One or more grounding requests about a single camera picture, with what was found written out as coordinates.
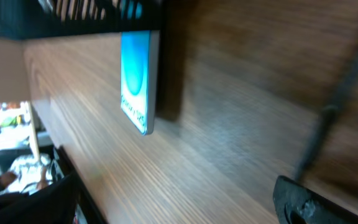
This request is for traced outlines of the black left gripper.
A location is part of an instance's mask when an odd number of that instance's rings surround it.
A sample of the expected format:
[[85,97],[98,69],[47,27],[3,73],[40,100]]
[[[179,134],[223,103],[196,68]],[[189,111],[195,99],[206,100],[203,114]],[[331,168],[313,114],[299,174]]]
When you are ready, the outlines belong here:
[[11,40],[159,30],[154,0],[0,0],[0,37]]

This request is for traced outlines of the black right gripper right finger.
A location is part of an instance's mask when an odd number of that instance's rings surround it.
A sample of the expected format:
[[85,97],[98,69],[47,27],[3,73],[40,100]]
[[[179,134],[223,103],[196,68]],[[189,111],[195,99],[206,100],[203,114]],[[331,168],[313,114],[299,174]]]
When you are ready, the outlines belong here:
[[284,175],[277,177],[273,203],[280,224],[358,224],[358,215]]

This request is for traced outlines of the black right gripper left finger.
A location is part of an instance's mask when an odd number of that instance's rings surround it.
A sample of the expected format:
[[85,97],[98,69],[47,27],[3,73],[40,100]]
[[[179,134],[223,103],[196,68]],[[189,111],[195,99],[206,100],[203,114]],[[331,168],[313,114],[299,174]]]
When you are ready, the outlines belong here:
[[0,211],[0,224],[68,224],[74,218],[73,179],[65,177]]

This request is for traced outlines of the blue screen Galaxy smartphone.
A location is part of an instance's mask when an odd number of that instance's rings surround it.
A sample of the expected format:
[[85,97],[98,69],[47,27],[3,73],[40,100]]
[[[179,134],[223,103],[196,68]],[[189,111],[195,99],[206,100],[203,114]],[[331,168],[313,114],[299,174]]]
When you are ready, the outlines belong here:
[[122,33],[121,109],[143,135],[154,130],[159,53],[159,31]]

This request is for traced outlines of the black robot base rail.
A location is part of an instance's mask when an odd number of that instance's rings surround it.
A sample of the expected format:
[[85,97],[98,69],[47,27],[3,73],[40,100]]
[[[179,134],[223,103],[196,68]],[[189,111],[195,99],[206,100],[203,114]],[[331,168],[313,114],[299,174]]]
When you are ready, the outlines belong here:
[[53,157],[52,173],[54,181],[57,182],[65,177],[73,179],[75,196],[73,223],[108,224],[62,146],[53,149]]

